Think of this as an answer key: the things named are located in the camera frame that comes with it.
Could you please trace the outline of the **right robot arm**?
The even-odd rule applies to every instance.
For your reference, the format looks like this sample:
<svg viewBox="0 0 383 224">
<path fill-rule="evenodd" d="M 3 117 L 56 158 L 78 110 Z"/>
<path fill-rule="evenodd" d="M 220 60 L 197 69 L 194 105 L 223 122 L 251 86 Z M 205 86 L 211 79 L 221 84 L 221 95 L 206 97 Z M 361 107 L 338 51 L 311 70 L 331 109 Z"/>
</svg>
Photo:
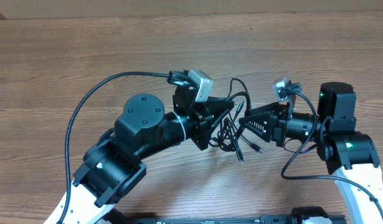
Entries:
<svg viewBox="0 0 383 224">
<path fill-rule="evenodd" d="M 326 82 L 311 113 L 295 111 L 296 97 L 310 100 L 299 83 L 288 79 L 273 84 L 277 102 L 253 109 L 240 126 L 266 142 L 285 145 L 287 138 L 306 145 L 313 141 L 328 174 L 300 175 L 295 180 L 332 180 L 338 187 L 351 223 L 383 223 L 381 160 L 373 140 L 356 128 L 356 94 L 352 85 Z"/>
</svg>

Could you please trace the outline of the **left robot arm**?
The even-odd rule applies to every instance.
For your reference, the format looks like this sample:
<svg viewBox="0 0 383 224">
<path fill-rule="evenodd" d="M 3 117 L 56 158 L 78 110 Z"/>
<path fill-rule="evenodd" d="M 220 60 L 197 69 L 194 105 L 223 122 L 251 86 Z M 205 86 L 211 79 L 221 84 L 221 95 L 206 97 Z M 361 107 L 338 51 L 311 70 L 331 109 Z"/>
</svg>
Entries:
<svg viewBox="0 0 383 224">
<path fill-rule="evenodd" d="M 150 94 L 131 97 L 114 127 L 84 155 L 64 194 L 46 223 L 96 223 L 146 175 L 143 159 L 192 139 L 207 149 L 212 132 L 234 102 L 177 87 L 174 109 L 165 112 Z"/>
</svg>

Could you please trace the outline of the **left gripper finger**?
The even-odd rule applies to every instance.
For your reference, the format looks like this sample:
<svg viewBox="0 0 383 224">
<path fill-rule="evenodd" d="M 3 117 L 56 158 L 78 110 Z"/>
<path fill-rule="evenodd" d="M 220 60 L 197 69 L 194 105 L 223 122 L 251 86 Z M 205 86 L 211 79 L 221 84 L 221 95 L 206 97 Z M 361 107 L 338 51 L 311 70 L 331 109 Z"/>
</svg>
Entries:
<svg viewBox="0 0 383 224">
<path fill-rule="evenodd" d="M 213 139 L 213 133 L 218 126 L 222 123 L 222 120 L 229 114 L 232 108 L 213 108 L 210 110 L 212 116 L 212 124 L 210 125 L 210 138 Z"/>
<path fill-rule="evenodd" d="M 214 117 L 221 117 L 234 108 L 234 102 L 226 98 L 209 97 L 205 103 L 205 107 Z"/>
</svg>

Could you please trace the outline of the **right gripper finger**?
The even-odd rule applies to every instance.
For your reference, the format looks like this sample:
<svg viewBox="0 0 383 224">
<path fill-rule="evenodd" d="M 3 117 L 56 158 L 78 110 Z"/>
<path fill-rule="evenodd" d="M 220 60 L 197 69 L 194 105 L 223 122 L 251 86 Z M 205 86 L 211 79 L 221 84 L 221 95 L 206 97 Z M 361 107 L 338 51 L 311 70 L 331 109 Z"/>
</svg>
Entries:
<svg viewBox="0 0 383 224">
<path fill-rule="evenodd" d="M 262 140 L 270 142 L 274 121 L 271 114 L 255 114 L 239 119 L 240 126 L 256 134 Z"/>
<path fill-rule="evenodd" d="M 258 115 L 258 114 L 271 114 L 277 108 L 277 102 L 270 103 L 264 106 L 260 106 L 258 108 L 254 108 L 250 112 L 250 116 Z"/>
</svg>

